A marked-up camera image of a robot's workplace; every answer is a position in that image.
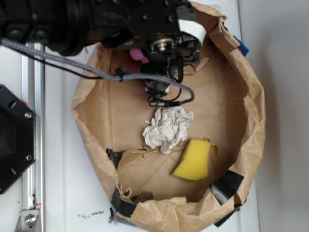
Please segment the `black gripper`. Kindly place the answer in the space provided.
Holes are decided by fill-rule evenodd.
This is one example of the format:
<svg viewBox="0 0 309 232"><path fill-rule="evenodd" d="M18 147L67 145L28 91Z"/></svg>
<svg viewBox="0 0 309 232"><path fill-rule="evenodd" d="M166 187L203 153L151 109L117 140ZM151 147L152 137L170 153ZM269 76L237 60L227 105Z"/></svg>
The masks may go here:
<svg viewBox="0 0 309 232"><path fill-rule="evenodd" d="M206 34L187 0L110 0L101 12L108 49L140 49L150 62L195 64Z"/></svg>

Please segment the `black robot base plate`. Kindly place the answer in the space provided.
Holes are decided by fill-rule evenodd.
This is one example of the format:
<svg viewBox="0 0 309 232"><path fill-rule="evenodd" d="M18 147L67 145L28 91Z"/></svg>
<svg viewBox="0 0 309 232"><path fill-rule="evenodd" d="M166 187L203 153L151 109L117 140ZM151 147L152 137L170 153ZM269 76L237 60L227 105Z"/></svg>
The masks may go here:
<svg viewBox="0 0 309 232"><path fill-rule="evenodd" d="M34 162L35 114L6 86L0 86L0 193Z"/></svg>

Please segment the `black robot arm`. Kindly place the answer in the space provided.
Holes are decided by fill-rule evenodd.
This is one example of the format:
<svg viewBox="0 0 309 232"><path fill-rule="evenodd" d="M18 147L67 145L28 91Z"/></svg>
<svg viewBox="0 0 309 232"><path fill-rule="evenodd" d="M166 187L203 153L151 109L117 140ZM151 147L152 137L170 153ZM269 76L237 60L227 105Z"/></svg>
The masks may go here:
<svg viewBox="0 0 309 232"><path fill-rule="evenodd" d="M62 56L101 43L140 49L150 62L193 64L206 30L187 0L3 0L0 35Z"/></svg>

